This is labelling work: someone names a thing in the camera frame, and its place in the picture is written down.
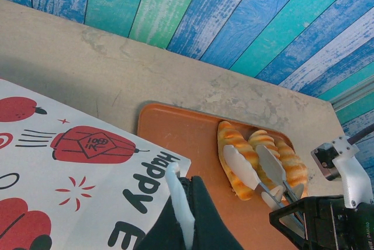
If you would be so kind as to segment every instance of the blue wooden wall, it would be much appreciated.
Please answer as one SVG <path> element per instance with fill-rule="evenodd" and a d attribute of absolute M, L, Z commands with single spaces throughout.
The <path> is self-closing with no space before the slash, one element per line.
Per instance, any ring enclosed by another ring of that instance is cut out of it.
<path fill-rule="evenodd" d="M 374 0 L 10 1 L 324 100 L 374 76 Z M 356 133 L 374 95 L 337 116 Z M 358 144 L 371 175 L 373 137 Z"/>

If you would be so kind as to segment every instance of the beige table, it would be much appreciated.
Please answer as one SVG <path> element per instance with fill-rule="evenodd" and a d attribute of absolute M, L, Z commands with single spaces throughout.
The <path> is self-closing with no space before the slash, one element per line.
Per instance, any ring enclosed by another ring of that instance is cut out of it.
<path fill-rule="evenodd" d="M 310 194 L 342 192 L 310 156 L 343 133 L 328 102 L 4 0 L 0 77 L 132 133 L 150 100 L 281 131 L 309 168 Z"/>

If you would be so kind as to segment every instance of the metal tongs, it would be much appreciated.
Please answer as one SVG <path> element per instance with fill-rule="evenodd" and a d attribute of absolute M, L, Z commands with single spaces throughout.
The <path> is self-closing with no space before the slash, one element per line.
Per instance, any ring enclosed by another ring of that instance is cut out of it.
<path fill-rule="evenodd" d="M 296 202 L 301 198 L 304 185 L 299 184 L 293 189 L 286 180 L 286 172 L 282 164 L 264 145 L 256 146 L 256 153 L 259 156 L 259 164 L 265 171 L 267 177 L 277 186 L 269 190 L 261 182 L 252 165 L 243 157 L 233 145 L 223 147 L 223 155 L 227 165 L 246 186 L 262 197 L 264 202 L 274 211 L 283 208 L 282 196 L 284 194 L 288 203 Z M 304 219 L 300 213 L 291 214 L 283 218 L 283 223 L 299 236 L 304 237 Z"/>

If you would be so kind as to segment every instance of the bread roll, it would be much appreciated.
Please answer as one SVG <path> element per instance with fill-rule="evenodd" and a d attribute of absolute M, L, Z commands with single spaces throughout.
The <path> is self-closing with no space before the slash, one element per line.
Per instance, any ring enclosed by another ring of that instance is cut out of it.
<path fill-rule="evenodd" d="M 218 126 L 217 132 L 218 140 L 218 155 L 223 170 L 225 171 L 228 180 L 233 187 L 234 192 L 241 200 L 248 200 L 252 197 L 254 191 L 247 187 L 239 178 L 232 172 L 226 164 L 223 157 L 223 147 L 225 145 L 233 145 L 244 158 L 250 162 L 254 169 L 258 168 L 258 155 L 253 150 L 252 146 L 246 142 L 241 133 L 237 131 L 228 121 L 222 121 Z"/>
<path fill-rule="evenodd" d="M 302 197 L 307 196 L 308 169 L 298 155 L 283 140 L 276 140 L 275 145 L 280 154 L 280 162 L 286 171 L 288 184 L 293 188 L 298 184 L 304 184 Z"/>
<path fill-rule="evenodd" d="M 274 139 L 268 135 L 266 130 L 257 130 L 252 133 L 248 142 L 255 150 L 257 145 L 264 145 L 276 158 L 279 159 L 280 155 L 278 153 L 278 148 L 274 144 Z"/>

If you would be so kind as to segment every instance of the cable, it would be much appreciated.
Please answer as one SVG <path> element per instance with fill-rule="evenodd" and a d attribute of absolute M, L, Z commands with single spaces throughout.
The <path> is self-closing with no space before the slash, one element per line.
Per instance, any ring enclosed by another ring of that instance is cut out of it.
<path fill-rule="evenodd" d="M 371 132 L 374 132 L 374 123 L 371 124 L 368 127 L 365 127 L 363 130 L 359 131 L 355 135 L 353 135 L 351 138 L 349 138 L 347 141 L 351 145 L 355 144 L 357 141 L 363 139 L 365 136 L 369 135 Z"/>

